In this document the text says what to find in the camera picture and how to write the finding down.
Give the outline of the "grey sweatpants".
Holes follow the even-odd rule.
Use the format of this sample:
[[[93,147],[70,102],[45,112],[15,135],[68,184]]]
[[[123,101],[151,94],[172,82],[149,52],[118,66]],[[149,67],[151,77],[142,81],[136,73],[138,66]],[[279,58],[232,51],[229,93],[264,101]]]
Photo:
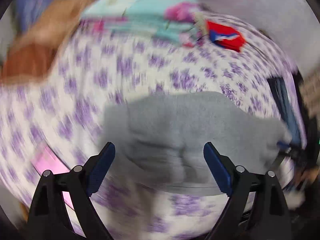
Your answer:
[[[250,172],[264,173],[291,133],[277,118],[259,118],[217,92],[155,94],[106,106],[100,142],[112,142],[112,174],[178,194],[220,194],[203,156],[211,142]]]

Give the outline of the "blue denim jeans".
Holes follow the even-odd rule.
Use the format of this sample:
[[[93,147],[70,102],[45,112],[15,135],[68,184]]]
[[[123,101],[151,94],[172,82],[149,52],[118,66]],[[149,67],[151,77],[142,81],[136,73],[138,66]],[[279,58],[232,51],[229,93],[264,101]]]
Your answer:
[[[291,132],[291,135],[292,135],[291,143],[294,144],[295,146],[301,146],[302,142],[300,137],[300,131],[299,131],[299,127],[298,127],[291,103],[289,102],[285,81],[282,77],[279,77],[279,82],[280,82],[281,91],[283,94],[283,99],[286,107],[287,121],[285,122],[285,124],[287,124],[288,130]]]

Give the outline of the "dark navy pants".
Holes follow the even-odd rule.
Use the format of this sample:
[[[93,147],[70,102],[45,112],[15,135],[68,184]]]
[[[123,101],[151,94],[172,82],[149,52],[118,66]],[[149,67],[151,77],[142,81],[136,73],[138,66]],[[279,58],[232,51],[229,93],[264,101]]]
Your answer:
[[[286,107],[283,99],[283,94],[281,91],[281,86],[278,77],[272,77],[267,79],[268,85],[270,87],[272,96],[276,102],[276,106],[280,113],[281,119],[286,122],[287,115],[286,115]]]

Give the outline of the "beige checkered curtain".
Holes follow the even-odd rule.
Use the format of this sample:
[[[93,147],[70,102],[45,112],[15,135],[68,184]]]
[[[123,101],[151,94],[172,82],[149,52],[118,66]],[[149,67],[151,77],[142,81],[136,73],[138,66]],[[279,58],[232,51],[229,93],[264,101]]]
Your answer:
[[[310,118],[316,117],[319,119],[320,106],[320,75],[319,69],[310,74],[299,85],[299,90],[302,95],[304,105],[308,110]]]

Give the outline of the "purple floral bed sheet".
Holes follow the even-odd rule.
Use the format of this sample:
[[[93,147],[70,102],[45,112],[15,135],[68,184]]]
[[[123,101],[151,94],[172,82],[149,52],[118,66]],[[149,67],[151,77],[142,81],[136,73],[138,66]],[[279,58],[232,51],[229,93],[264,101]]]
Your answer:
[[[269,38],[240,19],[211,14],[246,40],[237,53],[208,40],[193,48],[157,38],[77,31],[42,83],[1,87],[1,182],[30,205],[39,174],[32,161],[47,143],[69,167],[101,147],[103,111],[155,93],[214,91],[261,118],[280,116],[267,78],[285,79],[300,118],[292,74],[296,64]],[[196,197],[157,192],[108,174],[92,196],[115,239],[188,239],[209,231],[224,195]]]

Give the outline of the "red white blue folded garment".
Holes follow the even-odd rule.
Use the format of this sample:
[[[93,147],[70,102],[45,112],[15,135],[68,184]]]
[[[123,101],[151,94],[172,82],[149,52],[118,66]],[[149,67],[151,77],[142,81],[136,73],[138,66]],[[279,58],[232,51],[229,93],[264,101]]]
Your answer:
[[[222,48],[240,52],[246,40],[236,29],[206,20],[210,41]]]

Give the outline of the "teal pink floral folded blanket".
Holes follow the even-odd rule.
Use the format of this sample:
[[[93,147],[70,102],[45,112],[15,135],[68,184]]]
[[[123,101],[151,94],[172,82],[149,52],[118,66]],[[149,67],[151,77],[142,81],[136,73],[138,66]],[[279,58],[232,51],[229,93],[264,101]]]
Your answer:
[[[96,0],[80,21],[95,30],[129,32],[194,47],[202,31],[199,0]]]

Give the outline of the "blue patterned wall hanging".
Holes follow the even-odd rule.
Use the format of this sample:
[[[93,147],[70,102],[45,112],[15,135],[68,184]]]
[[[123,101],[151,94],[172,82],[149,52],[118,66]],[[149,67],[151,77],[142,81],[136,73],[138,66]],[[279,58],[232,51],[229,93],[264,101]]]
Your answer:
[[[15,0],[15,12],[21,32],[36,22],[52,0]]]

